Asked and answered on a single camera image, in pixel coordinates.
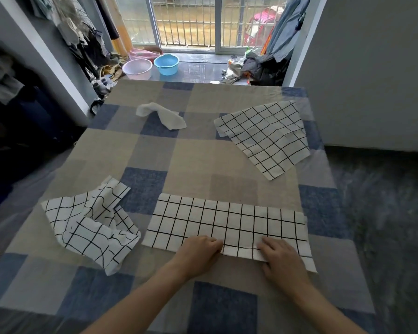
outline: white wall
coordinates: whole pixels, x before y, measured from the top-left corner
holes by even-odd
[[[418,151],[418,0],[327,0],[294,86],[325,144]]]
[[[89,103],[15,0],[0,0],[0,46],[40,76],[51,95],[76,124],[88,125]]]

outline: white fabric with black grid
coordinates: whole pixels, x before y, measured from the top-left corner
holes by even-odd
[[[161,193],[142,244],[176,252],[185,238],[205,235],[223,240],[224,255],[265,261],[256,245],[269,236],[287,241],[316,272],[306,223],[297,211]]]
[[[310,155],[304,123],[294,101],[263,104],[217,118],[228,136],[269,180]]]
[[[91,258],[106,275],[112,275],[141,238],[128,214],[116,206],[129,190],[107,177],[93,191],[50,199],[41,205],[63,247]]]

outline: plastic basin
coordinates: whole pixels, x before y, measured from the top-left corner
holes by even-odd
[[[153,64],[158,68],[160,74],[170,76],[178,71],[180,59],[172,54],[164,54],[157,57]]]
[[[148,80],[152,75],[152,62],[146,59],[128,61],[123,65],[123,72],[131,80]]]

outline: blue and beige checkered sheet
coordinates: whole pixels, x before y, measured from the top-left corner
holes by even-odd
[[[266,179],[214,119],[263,103],[295,100],[311,156]],[[180,112],[187,128],[167,130],[156,102]],[[84,132],[40,202],[96,188],[108,175],[131,187],[121,206],[145,234],[161,192],[277,207],[307,216],[315,285],[347,316],[375,333],[374,308],[346,224],[322,140],[302,89],[122,80]],[[0,258],[0,307],[93,321],[173,256],[139,242],[120,271],[62,248],[37,204]],[[314,333],[255,260],[222,256],[188,282],[149,330],[162,333]]]

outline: red object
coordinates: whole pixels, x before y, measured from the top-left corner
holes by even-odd
[[[262,47],[267,40],[273,25],[278,21],[280,15],[282,15],[283,8],[277,8],[276,12],[274,9],[267,8],[261,13],[255,14],[249,20],[245,28],[245,35],[243,37],[243,45],[247,47]]]

